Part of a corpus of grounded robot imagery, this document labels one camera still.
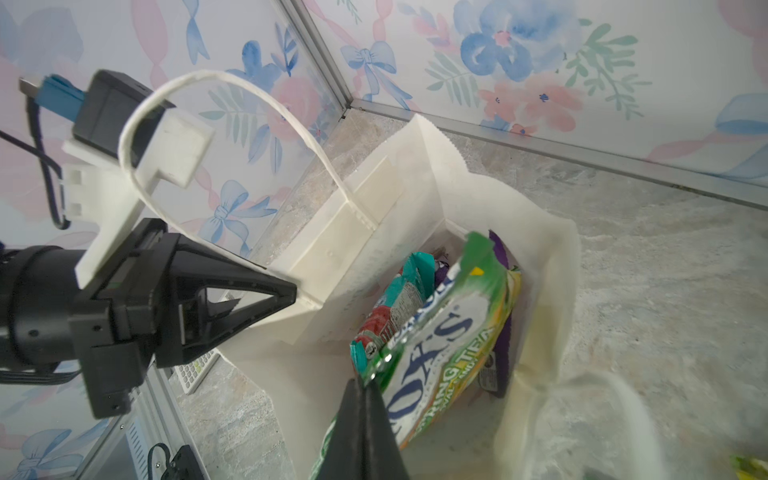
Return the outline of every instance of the white paper bag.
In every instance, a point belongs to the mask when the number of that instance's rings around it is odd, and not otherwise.
[[[308,476],[355,375],[349,341],[404,259],[440,245],[460,253],[467,232],[493,230],[531,286],[530,326],[515,377],[496,411],[451,409],[403,457],[412,478],[524,478],[538,412],[547,395],[570,388],[557,384],[578,286],[576,226],[499,180],[470,174],[449,139],[418,115],[344,183],[349,199],[335,192],[270,265],[297,282],[296,304],[220,347],[270,395],[296,477]],[[612,377],[575,381],[601,382],[637,417],[629,425],[642,443],[633,449],[632,478],[660,478],[650,421],[637,397]]]

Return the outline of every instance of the red and teal package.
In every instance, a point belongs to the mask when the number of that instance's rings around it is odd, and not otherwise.
[[[358,373],[365,372],[368,363],[379,357],[382,347],[434,291],[434,257],[411,253],[349,345]]]

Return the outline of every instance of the stone countertop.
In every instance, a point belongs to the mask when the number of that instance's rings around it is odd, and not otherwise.
[[[325,149],[349,172],[403,125],[349,111]],[[768,459],[768,212],[449,138],[470,171],[578,226],[581,280],[563,376],[623,376],[655,422],[669,478],[735,478],[733,453]],[[318,172],[304,187],[323,192],[317,206],[332,188]],[[313,212],[297,211],[287,230]],[[293,478],[271,402],[249,379],[220,359],[192,396],[171,383],[213,480]],[[552,399],[536,429],[534,478],[581,480],[586,468],[622,478],[619,421],[599,390]]]

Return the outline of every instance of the pink flower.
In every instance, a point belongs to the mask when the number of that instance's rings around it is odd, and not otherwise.
[[[480,98],[485,100],[485,116],[494,118],[498,115],[507,123],[515,121],[515,110],[520,105],[519,90],[515,90],[509,83],[498,83],[494,91],[480,90]]]
[[[554,75],[539,74],[528,77],[525,90],[516,90],[513,98],[525,105],[525,116],[529,121],[545,120],[547,126],[559,131],[576,128],[576,120],[570,111],[583,107],[578,98],[581,92],[559,85]]]
[[[520,124],[514,124],[512,125],[512,128],[509,129],[509,133],[517,134],[517,135],[525,135],[526,137],[530,137],[531,135],[536,133],[536,130],[538,130],[538,127],[536,127],[536,125],[531,125],[530,127],[523,127]]]
[[[320,113],[320,97],[312,82],[302,77],[288,77],[275,84],[272,96],[304,125],[309,127]],[[266,113],[270,131],[280,140],[296,140],[299,134],[282,115],[270,108]]]

